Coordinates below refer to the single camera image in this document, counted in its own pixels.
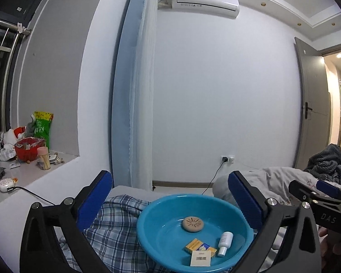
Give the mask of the person's right hand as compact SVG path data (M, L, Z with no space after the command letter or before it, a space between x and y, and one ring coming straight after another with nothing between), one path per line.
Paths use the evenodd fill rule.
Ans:
M319 227L321 271L341 272L341 234Z

